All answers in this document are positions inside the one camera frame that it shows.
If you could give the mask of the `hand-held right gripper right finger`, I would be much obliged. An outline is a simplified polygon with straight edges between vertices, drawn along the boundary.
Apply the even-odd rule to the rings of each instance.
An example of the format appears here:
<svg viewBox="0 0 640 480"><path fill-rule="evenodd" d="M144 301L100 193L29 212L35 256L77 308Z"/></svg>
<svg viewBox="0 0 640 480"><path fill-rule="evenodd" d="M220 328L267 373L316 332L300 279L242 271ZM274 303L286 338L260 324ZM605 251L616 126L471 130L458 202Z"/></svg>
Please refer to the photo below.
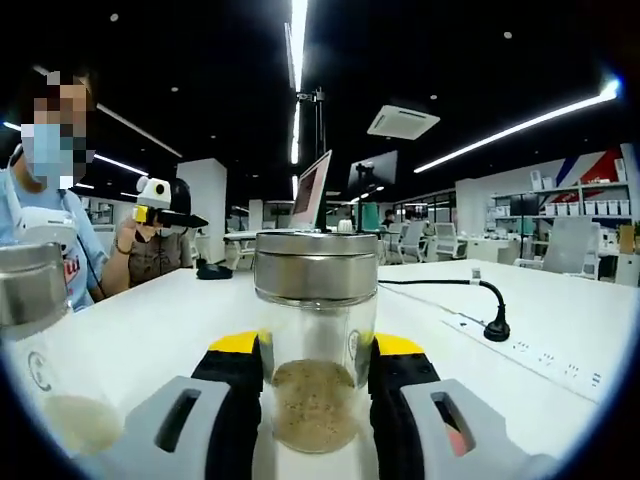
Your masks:
<svg viewBox="0 0 640 480"><path fill-rule="evenodd" d="M529 454L504 417L414 342L378 333L369 367L370 423L382 479L549 479L555 460Z"/></svg>

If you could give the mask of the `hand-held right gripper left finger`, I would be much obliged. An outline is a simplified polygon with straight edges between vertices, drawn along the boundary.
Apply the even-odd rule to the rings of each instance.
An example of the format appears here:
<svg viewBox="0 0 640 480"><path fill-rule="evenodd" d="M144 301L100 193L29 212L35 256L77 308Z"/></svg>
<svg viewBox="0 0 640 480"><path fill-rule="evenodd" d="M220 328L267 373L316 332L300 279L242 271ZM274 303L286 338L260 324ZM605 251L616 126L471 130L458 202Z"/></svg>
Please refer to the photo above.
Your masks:
<svg viewBox="0 0 640 480"><path fill-rule="evenodd" d="M189 377L134 408L122 437L98 455L103 479L249 479L263 391L254 331L214 342Z"/></svg>

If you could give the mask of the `person's left hand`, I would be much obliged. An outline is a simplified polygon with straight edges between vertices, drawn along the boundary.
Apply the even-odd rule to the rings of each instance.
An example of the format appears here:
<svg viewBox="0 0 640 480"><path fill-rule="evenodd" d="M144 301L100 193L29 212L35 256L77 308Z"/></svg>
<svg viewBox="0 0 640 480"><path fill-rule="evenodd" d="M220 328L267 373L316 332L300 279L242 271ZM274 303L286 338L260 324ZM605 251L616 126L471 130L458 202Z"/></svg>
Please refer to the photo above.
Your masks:
<svg viewBox="0 0 640 480"><path fill-rule="evenodd" d="M121 223L117 231L115 248L119 253L129 255L134 243L147 243L155 233L154 226L136 223L134 220L128 219Z"/></svg>

